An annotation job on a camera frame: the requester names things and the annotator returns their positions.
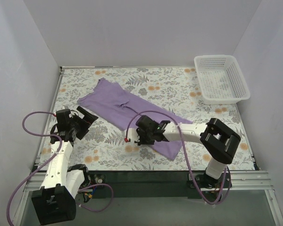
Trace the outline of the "purple t shirt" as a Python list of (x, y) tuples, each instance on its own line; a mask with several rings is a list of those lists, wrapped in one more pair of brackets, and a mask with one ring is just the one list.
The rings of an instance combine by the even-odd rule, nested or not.
[(118, 83), (109, 82), (104, 78), (99, 79), (92, 93), (78, 99), (77, 102), (81, 107), (96, 113), (123, 131), (126, 130), (130, 120), (143, 111), (146, 111), (145, 115), (156, 122), (172, 117), (178, 123), (192, 123), (122, 89)]

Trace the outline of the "white plastic laundry basket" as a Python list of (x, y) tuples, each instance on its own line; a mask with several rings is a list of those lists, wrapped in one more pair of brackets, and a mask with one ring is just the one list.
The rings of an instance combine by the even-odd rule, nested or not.
[(194, 58), (195, 69), (207, 105), (236, 104), (250, 98), (250, 91), (234, 56), (202, 55)]

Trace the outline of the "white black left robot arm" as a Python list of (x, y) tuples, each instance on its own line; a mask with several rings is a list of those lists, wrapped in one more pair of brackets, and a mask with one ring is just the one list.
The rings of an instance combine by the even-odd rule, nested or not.
[(32, 202), (42, 226), (74, 220), (76, 216), (75, 196), (81, 188), (87, 188), (91, 177), (84, 164), (69, 166), (74, 142), (89, 132), (97, 116), (77, 107), (55, 113), (57, 123), (50, 131), (50, 150), (53, 158), (46, 171), (40, 189), (33, 191)]

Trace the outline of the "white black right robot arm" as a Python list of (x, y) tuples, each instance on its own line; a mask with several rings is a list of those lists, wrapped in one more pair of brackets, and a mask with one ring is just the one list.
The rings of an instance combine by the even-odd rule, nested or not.
[(160, 123), (143, 115), (136, 122), (137, 128), (128, 130), (128, 138), (137, 145), (157, 142), (185, 141), (204, 145), (211, 160), (200, 180), (203, 185), (215, 187), (227, 165), (231, 164), (241, 137), (217, 118), (202, 124), (182, 124), (172, 121)]

